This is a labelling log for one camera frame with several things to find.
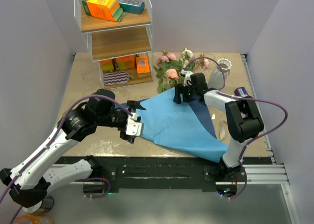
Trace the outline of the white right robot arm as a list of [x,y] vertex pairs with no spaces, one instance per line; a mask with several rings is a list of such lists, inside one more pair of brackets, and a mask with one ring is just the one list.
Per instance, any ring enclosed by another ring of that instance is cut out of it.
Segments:
[[215,88],[208,88],[202,73],[194,74],[182,70],[180,76],[184,81],[175,86],[173,102],[180,104],[197,100],[226,114],[228,131],[232,139],[220,159],[221,167],[218,174],[223,181],[230,181],[236,175],[235,168],[240,166],[245,144],[248,140],[257,138],[264,129],[259,110],[250,96],[236,99],[232,96],[224,96]]

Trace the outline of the blue wrapping paper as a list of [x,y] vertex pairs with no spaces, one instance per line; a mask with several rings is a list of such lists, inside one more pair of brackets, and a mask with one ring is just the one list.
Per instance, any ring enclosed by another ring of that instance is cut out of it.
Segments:
[[176,104],[174,89],[143,100],[137,110],[144,124],[142,138],[157,145],[218,163],[227,145],[217,140],[207,106]]

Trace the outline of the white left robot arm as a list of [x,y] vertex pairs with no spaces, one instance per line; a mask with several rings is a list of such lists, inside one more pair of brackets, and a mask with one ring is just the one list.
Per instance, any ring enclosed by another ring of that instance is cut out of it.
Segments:
[[0,180],[6,188],[0,198],[10,195],[15,203],[29,208],[56,188],[77,180],[102,181],[105,185],[99,196],[105,196],[110,183],[103,175],[102,165],[93,156],[61,169],[52,166],[99,126],[116,128],[122,140],[134,143],[144,129],[137,109],[144,109],[139,101],[129,100],[123,106],[115,100],[115,94],[106,89],[75,101],[48,138],[27,159],[12,169],[1,170]]

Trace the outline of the artificial pink flower bouquet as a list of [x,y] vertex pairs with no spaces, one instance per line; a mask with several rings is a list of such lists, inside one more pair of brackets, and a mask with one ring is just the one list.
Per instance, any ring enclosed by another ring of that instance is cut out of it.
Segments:
[[156,65],[153,66],[158,78],[158,93],[182,84],[184,78],[181,76],[181,71],[193,59],[195,59],[194,53],[187,48],[183,49],[178,57],[174,53],[164,50],[162,55],[157,58]]

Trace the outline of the beige ribbon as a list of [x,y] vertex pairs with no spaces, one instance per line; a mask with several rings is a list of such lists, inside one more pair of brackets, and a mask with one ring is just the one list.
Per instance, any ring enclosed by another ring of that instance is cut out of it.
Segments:
[[226,117],[218,114],[212,114],[211,120],[214,126],[215,135],[219,141],[223,141],[226,138],[227,121]]

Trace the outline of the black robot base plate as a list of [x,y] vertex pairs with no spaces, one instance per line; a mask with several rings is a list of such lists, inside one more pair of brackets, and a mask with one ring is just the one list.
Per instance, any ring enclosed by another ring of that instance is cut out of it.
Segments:
[[98,171],[85,182],[85,194],[117,193],[122,189],[195,189],[233,197],[247,183],[245,168],[193,157],[91,157]]

